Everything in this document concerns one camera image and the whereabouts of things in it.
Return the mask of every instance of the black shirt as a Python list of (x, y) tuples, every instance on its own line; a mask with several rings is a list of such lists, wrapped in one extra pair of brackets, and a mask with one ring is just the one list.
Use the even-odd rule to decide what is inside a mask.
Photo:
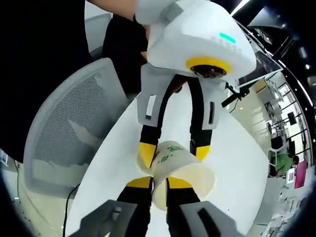
[[(13, 24), (5, 29), (4, 77), (0, 86), (0, 148), (23, 162), (32, 121), (50, 93), (92, 62), (84, 27), (85, 0), (25, 1), (11, 4)], [(145, 29), (113, 16), (103, 45), (126, 93), (140, 92), (146, 61)]]
[(49, 94), (92, 62), (85, 0), (7, 1), (0, 79), (0, 148), (23, 161), (32, 121)]

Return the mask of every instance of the teal indicator light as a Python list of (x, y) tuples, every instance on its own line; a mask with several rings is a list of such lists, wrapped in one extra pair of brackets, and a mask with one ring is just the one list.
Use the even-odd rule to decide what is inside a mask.
[(219, 33), (219, 36), (228, 40), (229, 42), (236, 43), (236, 40), (234, 38), (232, 38), (224, 33)]

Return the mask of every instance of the computer monitor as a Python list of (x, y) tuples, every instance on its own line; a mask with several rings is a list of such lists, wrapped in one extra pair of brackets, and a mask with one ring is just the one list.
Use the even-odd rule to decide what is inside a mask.
[(293, 112), (290, 112), (287, 114), (287, 117), (289, 119), (290, 125), (296, 124), (296, 119), (295, 119), (295, 115)]
[(257, 51), (255, 52), (255, 55), (257, 59), (256, 69), (250, 74), (239, 78), (237, 80), (237, 88), (241, 88), (262, 78), (268, 79), (275, 73), (283, 70), (283, 68), (275, 60), (273, 60), (263, 52)]
[(286, 173), (286, 184), (294, 183), (295, 180), (295, 168), (291, 168)]

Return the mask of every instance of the camera lens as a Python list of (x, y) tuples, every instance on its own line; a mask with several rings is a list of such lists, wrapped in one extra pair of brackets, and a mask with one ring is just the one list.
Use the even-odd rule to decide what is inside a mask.
[(212, 65), (196, 65), (190, 68), (192, 72), (203, 78), (221, 78), (226, 75), (226, 71), (216, 66)]

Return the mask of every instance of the yellow ring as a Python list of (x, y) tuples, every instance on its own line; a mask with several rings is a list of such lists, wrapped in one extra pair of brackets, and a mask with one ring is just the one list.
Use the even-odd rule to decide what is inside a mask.
[(186, 62), (187, 68), (191, 70), (191, 67), (197, 65), (211, 65), (221, 69), (224, 69), (226, 73), (230, 73), (233, 68), (225, 61), (220, 60), (218, 58), (210, 58), (210, 57), (197, 57), (191, 58)]

